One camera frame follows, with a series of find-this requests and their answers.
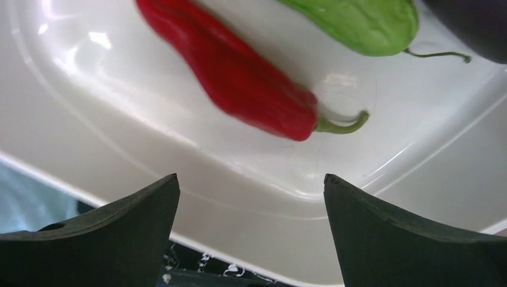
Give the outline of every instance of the white plastic tray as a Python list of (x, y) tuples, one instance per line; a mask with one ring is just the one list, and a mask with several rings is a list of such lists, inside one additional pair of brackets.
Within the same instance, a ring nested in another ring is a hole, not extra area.
[(0, 160), (94, 204), (178, 173), (173, 238), (298, 286), (343, 283), (322, 200), (337, 174), (417, 214), (507, 227), (506, 66), (423, 7), (412, 48), (369, 58), (274, 0), (203, 0), (330, 109), (371, 111), (346, 136), (296, 143), (217, 110), (133, 1), (5, 0)]

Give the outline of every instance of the eggplant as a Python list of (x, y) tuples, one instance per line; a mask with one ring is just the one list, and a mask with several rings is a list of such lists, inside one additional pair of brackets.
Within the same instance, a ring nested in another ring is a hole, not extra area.
[(449, 30), (480, 56), (507, 63), (507, 0), (423, 0)]

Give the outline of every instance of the red pepper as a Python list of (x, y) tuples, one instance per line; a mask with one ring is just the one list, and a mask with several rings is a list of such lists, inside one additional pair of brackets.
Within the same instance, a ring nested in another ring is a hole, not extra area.
[(306, 140), (313, 131), (351, 133), (320, 117), (315, 95), (293, 83), (193, 0), (136, 0), (146, 22), (185, 59), (226, 114), (276, 136)]

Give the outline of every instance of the green chayote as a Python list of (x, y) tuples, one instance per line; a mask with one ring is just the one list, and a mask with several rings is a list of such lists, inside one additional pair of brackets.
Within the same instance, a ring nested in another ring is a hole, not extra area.
[(392, 56), (401, 52), (417, 57), (455, 55), (446, 52), (429, 55), (412, 53), (408, 46), (416, 37), (419, 17), (413, 0), (279, 0), (299, 11), (328, 35), (366, 56)]

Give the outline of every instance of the curved stem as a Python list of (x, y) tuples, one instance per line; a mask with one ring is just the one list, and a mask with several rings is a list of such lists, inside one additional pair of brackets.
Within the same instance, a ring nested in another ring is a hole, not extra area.
[(414, 57), (419, 57), (419, 58), (430, 58), (430, 57), (441, 57), (441, 56), (457, 56), (457, 57), (463, 58), (463, 60), (465, 61), (465, 63), (470, 63), (470, 61), (472, 60), (471, 56), (468, 56), (468, 55), (465, 55), (465, 54), (462, 54), (462, 53), (458, 53), (458, 52), (442, 52), (442, 53), (434, 53), (434, 54), (416, 54), (416, 53), (412, 52), (409, 48), (406, 48), (403, 52), (405, 52), (407, 54), (410, 54), (410, 55), (412, 55)]
[(332, 123), (327, 118), (323, 116), (319, 116), (319, 121), (315, 125), (315, 132), (323, 132), (323, 133), (336, 133), (336, 134), (346, 134), (353, 133), (359, 130), (364, 124), (368, 121), (369, 113), (367, 111), (362, 111), (359, 114), (359, 118), (357, 122), (351, 124), (350, 126), (339, 126), (337, 124)]

